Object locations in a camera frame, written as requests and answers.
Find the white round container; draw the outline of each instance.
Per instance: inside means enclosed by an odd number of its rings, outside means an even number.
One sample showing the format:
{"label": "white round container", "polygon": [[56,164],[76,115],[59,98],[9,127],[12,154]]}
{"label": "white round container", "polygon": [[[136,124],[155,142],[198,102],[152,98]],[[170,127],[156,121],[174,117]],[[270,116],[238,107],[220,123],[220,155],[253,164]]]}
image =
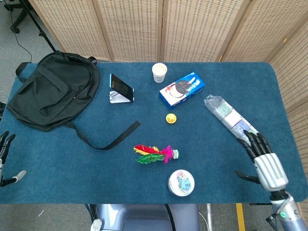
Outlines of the white round container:
{"label": "white round container", "polygon": [[162,63],[156,63],[152,66],[152,72],[154,81],[156,83],[162,83],[167,73],[167,66]]}
{"label": "white round container", "polygon": [[188,196],[194,189],[194,179],[190,172],[179,169],[168,180],[168,188],[176,196]]}

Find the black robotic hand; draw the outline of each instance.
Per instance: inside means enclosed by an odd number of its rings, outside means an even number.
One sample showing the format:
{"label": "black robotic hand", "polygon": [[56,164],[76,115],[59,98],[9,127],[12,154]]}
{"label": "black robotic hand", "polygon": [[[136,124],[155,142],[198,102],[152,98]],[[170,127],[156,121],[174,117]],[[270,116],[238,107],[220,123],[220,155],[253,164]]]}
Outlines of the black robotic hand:
{"label": "black robotic hand", "polygon": [[7,138],[8,135],[9,135],[9,131],[6,131],[0,136],[0,187],[4,187],[8,184],[18,182],[26,174],[26,171],[23,170],[17,176],[14,176],[9,179],[3,179],[3,176],[2,176],[3,167],[6,162],[6,157],[9,153],[11,142],[15,138],[15,134]]}
{"label": "black robotic hand", "polygon": [[262,184],[263,188],[270,192],[284,189],[289,182],[288,178],[279,158],[272,152],[267,140],[261,133],[255,135],[246,130],[244,133],[251,145],[241,139],[237,139],[237,141],[246,149],[258,176],[249,176],[238,170],[235,173],[244,180]]}

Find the smartphone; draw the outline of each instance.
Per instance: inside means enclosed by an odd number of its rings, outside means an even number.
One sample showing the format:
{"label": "smartphone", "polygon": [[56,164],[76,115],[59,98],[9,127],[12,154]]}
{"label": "smartphone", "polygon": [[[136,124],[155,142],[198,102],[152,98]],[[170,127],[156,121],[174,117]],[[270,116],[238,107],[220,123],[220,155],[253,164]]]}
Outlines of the smartphone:
{"label": "smartphone", "polygon": [[134,101],[133,88],[131,88],[112,73],[110,73],[110,88],[120,93],[128,100]]}

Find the blue table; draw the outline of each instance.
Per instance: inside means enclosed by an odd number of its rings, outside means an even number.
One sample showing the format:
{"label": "blue table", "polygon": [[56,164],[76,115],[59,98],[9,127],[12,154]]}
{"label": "blue table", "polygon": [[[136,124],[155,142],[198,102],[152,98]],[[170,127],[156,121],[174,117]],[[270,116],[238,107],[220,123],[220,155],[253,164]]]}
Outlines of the blue table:
{"label": "blue table", "polygon": [[[4,177],[27,170],[17,184],[0,189],[0,203],[235,203],[268,202],[269,193],[260,185],[240,179],[234,171],[254,175],[251,160],[235,137],[203,103],[210,93],[222,96],[271,144],[280,157],[295,200],[307,197],[307,181],[289,127],[274,70],[267,63],[167,63],[162,84],[152,77],[153,63],[98,63],[99,89],[74,123],[96,146],[105,146],[135,120],[139,126],[118,146],[98,151],[64,126],[42,132],[19,123],[4,112],[0,133],[15,133],[4,169]],[[28,64],[22,77],[35,69]],[[159,99],[161,88],[195,71],[205,89],[172,112],[178,117],[167,124],[170,111]],[[135,102],[109,103],[109,73],[135,89]],[[20,88],[15,80],[11,98]],[[180,151],[180,158],[167,165],[135,162],[137,144]],[[177,169],[195,178],[195,189],[187,197],[173,195],[167,180]]]}

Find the phone stand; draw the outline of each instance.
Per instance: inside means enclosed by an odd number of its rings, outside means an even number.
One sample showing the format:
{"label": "phone stand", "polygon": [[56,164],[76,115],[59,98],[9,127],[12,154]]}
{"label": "phone stand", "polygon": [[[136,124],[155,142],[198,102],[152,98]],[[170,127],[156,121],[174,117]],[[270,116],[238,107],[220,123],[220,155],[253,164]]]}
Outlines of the phone stand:
{"label": "phone stand", "polygon": [[129,99],[121,95],[119,92],[113,90],[109,92],[109,101],[110,103],[129,103],[129,102],[133,102],[134,98],[133,98],[133,101],[130,101]]}

